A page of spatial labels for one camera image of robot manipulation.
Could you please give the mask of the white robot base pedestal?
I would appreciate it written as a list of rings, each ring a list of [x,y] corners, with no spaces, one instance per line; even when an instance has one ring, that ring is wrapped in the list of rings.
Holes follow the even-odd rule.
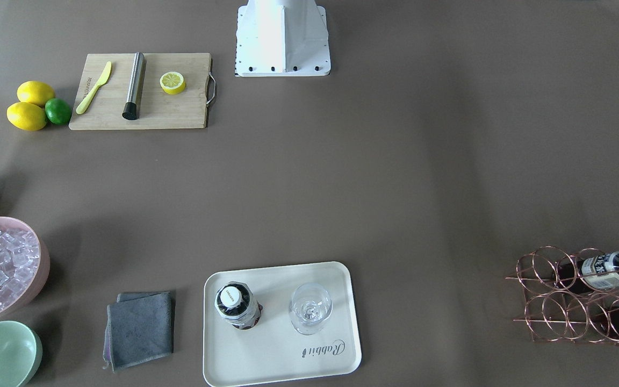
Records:
[[[235,76],[331,73],[327,13],[315,1],[248,1],[236,21]]]

